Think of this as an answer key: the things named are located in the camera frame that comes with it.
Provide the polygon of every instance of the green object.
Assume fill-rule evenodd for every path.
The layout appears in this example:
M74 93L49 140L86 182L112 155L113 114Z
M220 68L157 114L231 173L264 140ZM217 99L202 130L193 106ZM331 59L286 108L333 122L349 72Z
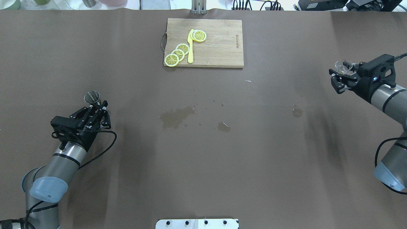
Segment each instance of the green object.
M11 6L5 8L5 9L16 10L16 9L20 9L20 6L21 6L20 0L15 0L15 2L14 2Z
M50 2L50 0L34 0L40 6L46 5Z

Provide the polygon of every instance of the yellow knife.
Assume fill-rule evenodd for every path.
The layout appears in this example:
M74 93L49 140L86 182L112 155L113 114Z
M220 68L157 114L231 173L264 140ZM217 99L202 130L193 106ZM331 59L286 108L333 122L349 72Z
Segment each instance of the yellow knife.
M190 63L190 64L192 64L192 62L194 62L194 52L192 50L193 40L192 40L192 37L191 37L191 35L192 35L191 33L193 33L193 32L194 32L194 29L191 29L191 31L189 31L188 38L187 38L187 41L188 41L188 44L189 44L188 63Z

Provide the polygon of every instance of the brown table surface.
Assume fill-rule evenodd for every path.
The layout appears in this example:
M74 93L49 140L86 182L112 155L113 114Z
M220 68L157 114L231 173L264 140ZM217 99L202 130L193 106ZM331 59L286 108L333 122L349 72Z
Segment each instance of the brown table surface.
M73 113L97 90L118 140L77 172L59 204L64 229L204 217L238 218L242 229L405 228L406 197L373 176L378 144L402 128L353 92L337 95L328 69L339 59L405 53L406 13L201 16L243 21L243 69L164 67L168 18L195 16L0 12L1 219L25 213L20 179L59 144L51 118ZM396 63L402 86L406 61ZM160 114L193 105L179 128L163 129ZM219 131L219 122L231 131ZM111 140L99 134L85 161Z

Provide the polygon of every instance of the water spill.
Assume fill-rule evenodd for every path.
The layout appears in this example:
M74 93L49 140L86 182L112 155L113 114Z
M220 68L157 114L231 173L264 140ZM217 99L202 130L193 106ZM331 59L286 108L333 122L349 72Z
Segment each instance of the water spill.
M302 110L298 109L298 108L293 108L293 115L296 118L300 117L302 115Z
M218 130L223 131L223 132L229 132L230 127L226 123L220 122L220 123L218 123Z
M173 127L177 129L179 125L182 123L183 120L188 118L189 115L195 114L195 110L192 107L185 107L184 109L171 109L170 112L163 112L160 115L160 119L162 120L162 128L168 129Z

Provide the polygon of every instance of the cutting board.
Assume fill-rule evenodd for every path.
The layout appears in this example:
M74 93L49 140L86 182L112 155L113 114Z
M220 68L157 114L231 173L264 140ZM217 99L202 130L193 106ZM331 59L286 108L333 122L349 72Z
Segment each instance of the cutting board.
M164 57L178 44L187 42L191 29L206 32L204 42L193 42L194 62L185 56L176 67L243 68L243 32L241 20L169 18Z

